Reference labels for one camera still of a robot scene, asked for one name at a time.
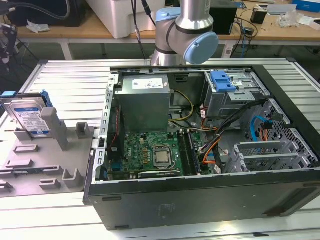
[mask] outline blue hard drive label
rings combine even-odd
[[[23,113],[23,112],[38,112],[39,108],[37,107],[26,107],[26,108],[15,108],[16,112]]]
[[[41,110],[38,107],[14,108],[15,116],[22,127],[34,135],[48,134],[50,130],[47,123],[40,117]]]

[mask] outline floor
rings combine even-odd
[[[144,44],[147,56],[155,49],[154,44]],[[39,59],[63,60],[64,55],[59,44],[55,43],[33,43],[29,49]],[[138,44],[108,44],[107,55],[103,56],[100,44],[71,44],[74,58],[80,59],[141,59],[142,54]],[[250,49],[246,58],[274,58],[279,46],[258,46]],[[223,46],[220,45],[213,58],[220,58]],[[240,53],[235,53],[234,58],[239,58]],[[295,58],[316,80],[320,79],[320,54],[314,55],[307,51],[304,46],[285,46],[280,58]],[[11,58],[9,72],[0,65],[0,92],[18,91],[27,80],[32,69],[37,65],[37,60],[22,46],[20,53]]]

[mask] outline blue cable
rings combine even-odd
[[[255,121],[256,119],[260,119],[262,122],[264,123],[272,123],[272,120],[268,120],[262,116],[255,116],[254,118],[252,118],[251,123],[250,123],[250,132],[251,132],[251,136],[253,141],[258,142],[258,139],[256,137],[256,132],[255,132]]]
[[[244,36],[243,36],[241,58],[243,58],[243,57],[244,57],[244,53],[245,53],[245,45],[246,45],[246,35],[244,35]]]

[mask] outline cpu socket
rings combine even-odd
[[[159,169],[167,169],[172,165],[169,147],[153,149],[153,165]]]

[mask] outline table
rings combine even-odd
[[[299,64],[285,58],[211,59],[205,64],[263,65],[320,131],[317,105],[320,85]],[[150,62],[137,59],[49,61],[36,66],[20,92],[39,92],[45,88],[57,108],[59,118],[68,127],[74,127],[83,120],[95,127],[92,143],[92,149],[95,149],[106,93],[106,77],[110,74],[111,66],[127,65],[149,66]],[[16,139],[12,132],[14,129],[15,124],[5,113],[0,118],[0,165]],[[87,240],[93,236],[103,236],[102,239],[108,240],[254,240],[256,233],[266,235],[263,238],[266,240],[320,239],[320,197],[288,217],[107,231],[95,209],[83,204],[83,196],[83,192],[77,192],[0,198],[1,239],[42,240],[45,236],[46,239],[56,240],[72,234],[72,238],[77,240]]]
[[[247,9],[252,9],[256,2],[245,2]],[[238,9],[237,15],[240,16],[244,10]],[[299,11],[305,16],[318,17],[320,13],[312,13]],[[252,11],[245,12],[241,17],[245,20],[250,20]],[[258,28],[258,35],[251,42],[252,45],[278,45],[278,46],[319,46],[320,32],[305,25],[300,27],[286,27],[280,28],[276,26],[277,16],[267,15],[263,24],[256,24]],[[61,45],[64,57],[66,60],[72,60],[73,55],[69,44],[88,43],[101,44],[102,53],[106,53],[104,44],[127,44],[137,43],[136,35],[131,34],[129,37],[114,39],[111,33],[106,29],[99,18],[93,13],[89,12],[85,22],[80,27],[63,27],[53,26],[51,31],[41,32],[39,34],[33,33],[26,27],[18,27],[18,37],[26,43],[58,43]],[[219,44],[224,45],[222,57],[230,58],[232,49],[236,45],[240,37],[240,28],[234,25],[230,35],[219,35]],[[142,31],[142,43],[154,44],[156,42],[155,31]]]

